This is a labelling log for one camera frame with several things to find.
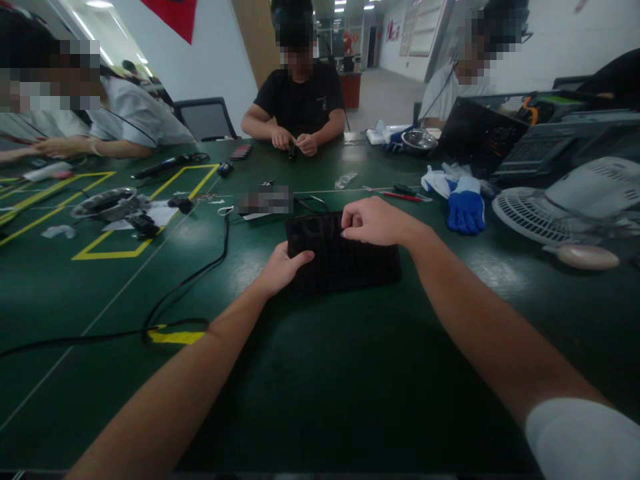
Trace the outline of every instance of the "green workbench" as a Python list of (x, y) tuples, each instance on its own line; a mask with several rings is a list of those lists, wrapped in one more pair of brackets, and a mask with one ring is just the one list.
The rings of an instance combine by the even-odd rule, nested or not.
[[(384, 153), (358, 137), (294, 163), (271, 145), (254, 143), (248, 159), (236, 161), (225, 179), (207, 179), (212, 170), (202, 166), (184, 170), (166, 186), (156, 199), (201, 184), (200, 193), (217, 192), (225, 203), (200, 203), (189, 216), (178, 214), (148, 244), (131, 231), (105, 237), (102, 225), (92, 221), (76, 225), (73, 239), (40, 235), (72, 222), (68, 212), (80, 201), (78, 189), (97, 181), (90, 194), (135, 185), (133, 172), (177, 153), (200, 150), (210, 154), (210, 164), (227, 161), (239, 142), (173, 147), (147, 160), (89, 159), (68, 190), (4, 228), (15, 235), (0, 244), (0, 350), (140, 328), (162, 295), (220, 255), (223, 219), (217, 210), (232, 205), (234, 193), (274, 179), (338, 211), (370, 195), (362, 185), (418, 186), (426, 170), (424, 160)], [(346, 190), (334, 190), (336, 179), (349, 171), (358, 177)], [(52, 186), (44, 182), (27, 190)], [(0, 207), (38, 194), (5, 196)], [(389, 201), (430, 224), (622, 412), (640, 420), (638, 270), (628, 263), (606, 273), (571, 270), (502, 224), (490, 207), (486, 232), (460, 236), (446, 228), (446, 201), (431, 196), (431, 203)], [(169, 302), (158, 323), (214, 319), (285, 240), (283, 221), (283, 215), (247, 222), (232, 214), (224, 263)], [(408, 253), (401, 249), (400, 255), (400, 283), (309, 298), (286, 289), (270, 300), (178, 469), (535, 471), (522, 434), (445, 334)], [(70, 468), (172, 351), (149, 349), (132, 336), (0, 360), (0, 470)]]

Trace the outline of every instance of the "white fan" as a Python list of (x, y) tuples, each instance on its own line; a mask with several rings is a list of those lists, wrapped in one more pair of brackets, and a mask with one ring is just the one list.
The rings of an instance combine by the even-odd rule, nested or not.
[(640, 234), (640, 165), (603, 157), (568, 173), (547, 190), (516, 187), (494, 198), (493, 211), (516, 232), (544, 245), (596, 245), (608, 231)]

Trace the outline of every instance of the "doorway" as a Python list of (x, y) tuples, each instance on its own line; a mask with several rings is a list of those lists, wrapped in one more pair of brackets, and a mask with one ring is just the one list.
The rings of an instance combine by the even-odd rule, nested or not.
[(375, 60), (375, 40), (377, 37), (377, 27), (373, 26), (369, 28), (369, 52), (367, 53), (367, 68), (374, 67)]

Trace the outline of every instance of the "black tray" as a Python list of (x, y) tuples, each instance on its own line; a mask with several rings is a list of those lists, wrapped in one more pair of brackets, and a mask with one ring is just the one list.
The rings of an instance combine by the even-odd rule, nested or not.
[(342, 212), (285, 220), (289, 256), (312, 250), (315, 258), (298, 270), (293, 284), (300, 293), (320, 293), (400, 280), (398, 246), (378, 247), (340, 236)]

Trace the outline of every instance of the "red banner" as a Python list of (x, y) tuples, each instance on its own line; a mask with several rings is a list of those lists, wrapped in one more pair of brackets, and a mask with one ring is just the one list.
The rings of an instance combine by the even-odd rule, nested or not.
[(197, 0), (140, 0), (191, 44)]

